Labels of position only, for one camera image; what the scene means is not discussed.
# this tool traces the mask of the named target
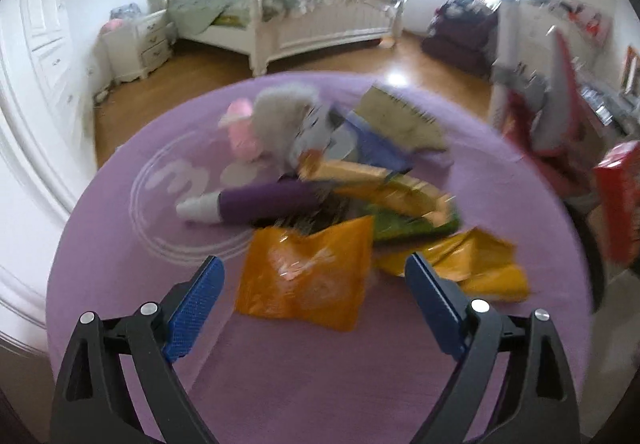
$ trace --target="bed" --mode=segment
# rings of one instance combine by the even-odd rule
[[[271,61],[326,46],[389,35],[396,41],[402,33],[406,0],[332,0],[304,12],[285,11],[276,16],[266,15],[265,1],[245,1],[244,23],[228,22],[234,16],[222,14],[205,27],[202,23],[200,27],[178,25],[178,36],[246,54],[257,77],[266,73]],[[177,2],[180,0],[166,0],[170,15]],[[200,10],[206,12],[206,4],[200,3]]]

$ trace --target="purple tablecloth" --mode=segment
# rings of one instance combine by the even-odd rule
[[[188,357],[176,370],[222,444],[409,442],[433,407],[454,363],[438,350],[402,279],[379,276],[353,332],[301,321],[233,313],[251,231],[187,226],[174,205],[187,195],[273,178],[267,165],[234,163],[219,117],[238,97],[300,81],[322,98],[353,106],[372,78],[297,72],[213,91],[162,115],[100,169],[74,210],[51,271],[49,352],[57,374],[83,312],[129,315],[188,280],[208,254],[226,267],[225,289]],[[547,309],[580,391],[590,340],[590,296],[578,241],[561,205],[514,148],[461,108],[422,90],[402,90],[444,126],[454,163],[416,158],[412,175],[457,197],[465,228],[475,225],[517,245],[532,295],[497,305],[529,315]],[[126,363],[127,377],[132,366]],[[471,433],[482,431],[497,397],[504,360]],[[142,390],[130,381],[143,426],[158,437]]]

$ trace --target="nightstand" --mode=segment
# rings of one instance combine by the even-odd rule
[[[166,10],[161,10],[126,21],[102,36],[116,84],[147,78],[171,58],[167,25]]]

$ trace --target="wooden floor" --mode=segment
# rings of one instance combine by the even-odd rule
[[[338,70],[375,74],[439,93],[482,119],[490,85],[436,61],[420,50],[416,36],[404,35],[395,48],[388,42],[338,46],[275,61],[269,73],[286,70]],[[100,166],[145,124],[207,91],[251,77],[246,56],[208,45],[181,41],[175,56],[145,80],[117,87],[95,113]]]

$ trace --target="orange package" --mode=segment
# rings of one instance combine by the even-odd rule
[[[311,236],[279,227],[259,229],[244,262],[236,311],[353,330],[364,300],[372,243],[372,217]]]
[[[594,173],[607,220],[609,259],[628,267],[640,252],[640,143],[617,145]]]

